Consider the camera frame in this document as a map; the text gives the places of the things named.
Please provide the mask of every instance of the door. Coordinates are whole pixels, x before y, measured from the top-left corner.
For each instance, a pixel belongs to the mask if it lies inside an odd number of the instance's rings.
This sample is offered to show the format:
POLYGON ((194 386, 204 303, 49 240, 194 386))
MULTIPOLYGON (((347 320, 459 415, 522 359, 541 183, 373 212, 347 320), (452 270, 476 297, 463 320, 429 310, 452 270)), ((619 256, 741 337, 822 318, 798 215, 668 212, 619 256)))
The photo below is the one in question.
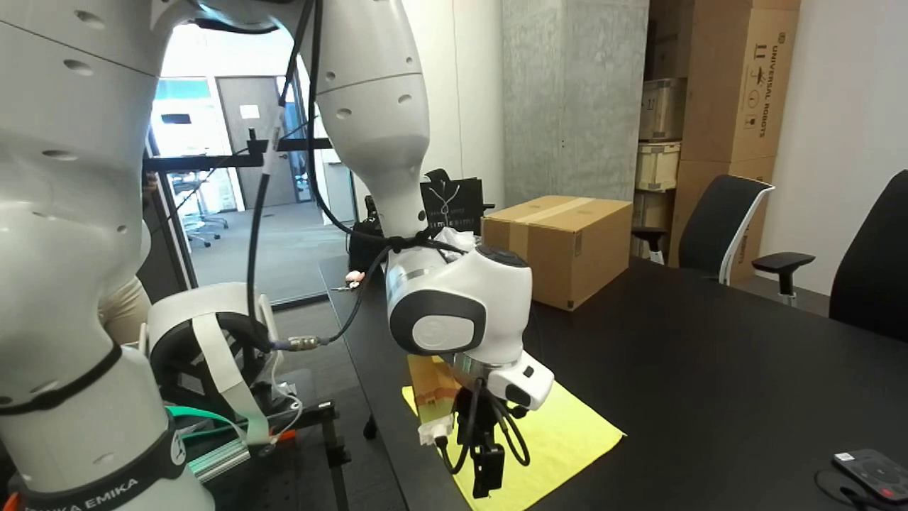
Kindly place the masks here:
MULTIPOLYGON (((218 77, 218 92, 226 122, 226 136, 234 153, 246 148, 251 131, 255 131, 259 139, 272 139, 282 107, 279 107, 279 78, 275 77, 218 77)), ((296 183, 290 159, 279 155, 270 159, 272 180, 268 186, 268 206, 296 203, 296 183)), ((238 183, 243 193, 246 206, 255 203, 261 166, 238 166, 238 183)))

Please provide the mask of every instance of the black table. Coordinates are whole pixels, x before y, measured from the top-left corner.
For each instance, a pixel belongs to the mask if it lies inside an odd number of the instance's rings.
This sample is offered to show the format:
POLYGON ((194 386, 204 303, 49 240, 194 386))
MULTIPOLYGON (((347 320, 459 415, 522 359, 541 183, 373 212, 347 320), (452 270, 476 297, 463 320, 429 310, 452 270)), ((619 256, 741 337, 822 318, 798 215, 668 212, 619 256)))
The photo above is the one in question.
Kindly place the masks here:
MULTIPOLYGON (((380 293, 347 347, 408 508, 465 508, 414 439, 380 293)), ((693 273, 642 263, 573 315, 536 307, 524 347, 629 435, 541 508, 842 508, 814 484, 835 452, 908 460, 908 342, 693 273)))

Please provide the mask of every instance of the yellow cloth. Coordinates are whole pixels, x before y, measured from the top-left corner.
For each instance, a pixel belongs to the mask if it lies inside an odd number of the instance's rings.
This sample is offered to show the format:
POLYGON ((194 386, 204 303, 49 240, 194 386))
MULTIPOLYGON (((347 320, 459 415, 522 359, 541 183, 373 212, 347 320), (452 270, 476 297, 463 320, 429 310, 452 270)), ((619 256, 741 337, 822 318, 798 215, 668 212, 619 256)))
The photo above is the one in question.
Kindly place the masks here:
MULTIPOLYGON (((404 386, 404 399, 414 408, 411 386, 404 386)), ((553 386, 541 408, 516 420, 530 447, 530 466, 519 466, 497 429, 497 443, 506 447, 506 481, 485 498, 475 498, 475 463, 465 457, 458 479, 459 493, 470 508, 530 508, 553 488, 564 484, 577 470, 607 453, 625 430, 600 418, 591 406, 573 396, 564 386, 553 386)))

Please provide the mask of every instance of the gray wall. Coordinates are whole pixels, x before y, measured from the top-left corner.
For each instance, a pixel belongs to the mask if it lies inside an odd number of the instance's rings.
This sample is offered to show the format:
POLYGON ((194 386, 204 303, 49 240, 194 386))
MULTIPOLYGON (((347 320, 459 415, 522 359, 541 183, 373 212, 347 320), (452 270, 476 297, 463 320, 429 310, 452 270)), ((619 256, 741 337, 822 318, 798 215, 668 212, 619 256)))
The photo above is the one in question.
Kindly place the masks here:
POLYGON ((506 203, 634 198, 649 0, 503 0, 506 203))

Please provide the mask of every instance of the black chair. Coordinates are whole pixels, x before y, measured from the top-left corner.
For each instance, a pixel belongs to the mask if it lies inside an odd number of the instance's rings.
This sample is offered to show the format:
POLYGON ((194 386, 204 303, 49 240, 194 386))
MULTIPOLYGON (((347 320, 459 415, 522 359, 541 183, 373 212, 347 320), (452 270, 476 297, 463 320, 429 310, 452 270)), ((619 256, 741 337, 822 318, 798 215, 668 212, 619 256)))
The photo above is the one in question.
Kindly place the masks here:
POLYGON ((483 212, 490 206, 483 202, 483 178, 448 178, 446 171, 425 173, 419 180, 422 212, 429 226, 483 229, 483 212))
POLYGON ((908 171, 858 229, 828 297, 828 318, 908 339, 908 171))
MULTIPOLYGON (((712 178, 680 233, 678 263, 688 270, 712 276, 717 283, 730 283, 744 233, 756 209, 760 206, 760 202, 768 195, 768 190, 773 183, 766 180, 749 180, 739 176, 712 178)), ((634 236, 644 239, 649 253, 654 249, 662 253, 663 229, 638 226, 634 229, 634 236)), ((794 301, 791 276, 798 267, 808 261, 814 261, 814 256, 776 253, 776 256, 758 259, 756 267, 766 273, 777 273, 781 294, 787 301, 794 301)))

